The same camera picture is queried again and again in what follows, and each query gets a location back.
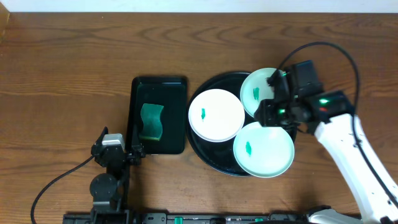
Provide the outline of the green sponge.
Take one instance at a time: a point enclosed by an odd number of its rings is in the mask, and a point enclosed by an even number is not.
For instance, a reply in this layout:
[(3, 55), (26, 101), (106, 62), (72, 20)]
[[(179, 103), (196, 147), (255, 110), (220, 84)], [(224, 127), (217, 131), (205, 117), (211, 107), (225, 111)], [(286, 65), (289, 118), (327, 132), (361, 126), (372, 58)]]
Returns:
[(139, 137), (145, 140), (159, 141), (162, 137), (163, 126), (161, 115), (164, 106), (144, 103), (141, 108), (142, 130)]

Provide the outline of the white plate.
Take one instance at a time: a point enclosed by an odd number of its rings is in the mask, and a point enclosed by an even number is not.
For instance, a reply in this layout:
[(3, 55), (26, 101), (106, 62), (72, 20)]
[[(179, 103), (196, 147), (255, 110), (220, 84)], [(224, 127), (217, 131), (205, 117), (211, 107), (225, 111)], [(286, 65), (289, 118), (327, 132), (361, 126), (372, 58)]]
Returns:
[(209, 142), (225, 142), (242, 129), (245, 110), (237, 96), (222, 89), (206, 90), (193, 98), (188, 121), (193, 132)]

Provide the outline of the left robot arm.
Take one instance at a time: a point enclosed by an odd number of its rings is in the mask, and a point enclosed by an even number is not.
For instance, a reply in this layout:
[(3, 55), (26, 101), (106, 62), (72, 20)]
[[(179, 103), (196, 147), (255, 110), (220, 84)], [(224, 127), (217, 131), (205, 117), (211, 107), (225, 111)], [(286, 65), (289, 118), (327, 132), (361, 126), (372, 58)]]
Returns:
[(110, 134), (105, 127), (91, 147), (91, 155), (105, 173), (90, 184), (93, 208), (90, 223), (139, 223), (140, 215), (127, 205), (130, 167), (138, 166), (145, 157), (137, 126), (133, 126), (128, 145), (122, 134)]

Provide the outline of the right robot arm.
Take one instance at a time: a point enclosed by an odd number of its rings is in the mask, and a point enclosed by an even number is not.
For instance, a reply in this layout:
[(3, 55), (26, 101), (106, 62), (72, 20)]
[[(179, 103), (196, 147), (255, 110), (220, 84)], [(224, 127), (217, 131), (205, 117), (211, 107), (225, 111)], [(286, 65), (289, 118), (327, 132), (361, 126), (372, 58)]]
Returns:
[(325, 92), (317, 75), (276, 70), (266, 80), (274, 92), (254, 113), (262, 126), (307, 125), (328, 151), (358, 205), (364, 223), (397, 223), (397, 184), (362, 129), (355, 107), (341, 91)]

